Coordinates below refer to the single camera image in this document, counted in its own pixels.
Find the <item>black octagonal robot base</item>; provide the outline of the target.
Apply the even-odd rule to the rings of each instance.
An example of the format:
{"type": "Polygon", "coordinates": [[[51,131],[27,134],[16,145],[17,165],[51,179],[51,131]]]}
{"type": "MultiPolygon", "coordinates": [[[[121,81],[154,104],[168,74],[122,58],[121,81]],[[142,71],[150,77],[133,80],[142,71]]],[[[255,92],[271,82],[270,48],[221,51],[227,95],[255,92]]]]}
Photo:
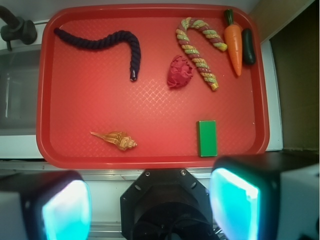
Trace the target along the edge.
{"type": "Polygon", "coordinates": [[[208,190],[186,169],[147,169],[120,197],[127,240],[217,240],[208,190]]]}

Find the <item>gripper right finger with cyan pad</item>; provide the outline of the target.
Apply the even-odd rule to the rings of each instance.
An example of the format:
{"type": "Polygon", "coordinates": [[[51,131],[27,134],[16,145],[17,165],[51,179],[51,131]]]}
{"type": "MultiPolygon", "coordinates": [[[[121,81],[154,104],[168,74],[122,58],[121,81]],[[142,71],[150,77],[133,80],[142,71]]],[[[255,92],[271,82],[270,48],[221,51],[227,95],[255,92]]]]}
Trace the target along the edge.
{"type": "Polygon", "coordinates": [[[213,164],[208,191],[213,219],[228,240],[320,237],[318,155],[225,155],[213,164]]]}

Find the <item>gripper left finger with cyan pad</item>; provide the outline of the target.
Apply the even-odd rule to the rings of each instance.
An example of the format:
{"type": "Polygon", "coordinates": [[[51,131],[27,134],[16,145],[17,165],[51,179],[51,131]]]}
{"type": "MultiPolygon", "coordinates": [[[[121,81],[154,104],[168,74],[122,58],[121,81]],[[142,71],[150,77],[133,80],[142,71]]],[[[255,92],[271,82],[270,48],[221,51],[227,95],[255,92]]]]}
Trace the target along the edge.
{"type": "Polygon", "coordinates": [[[90,188],[76,171],[0,177],[2,240],[86,240],[91,222],[90,188]]]}

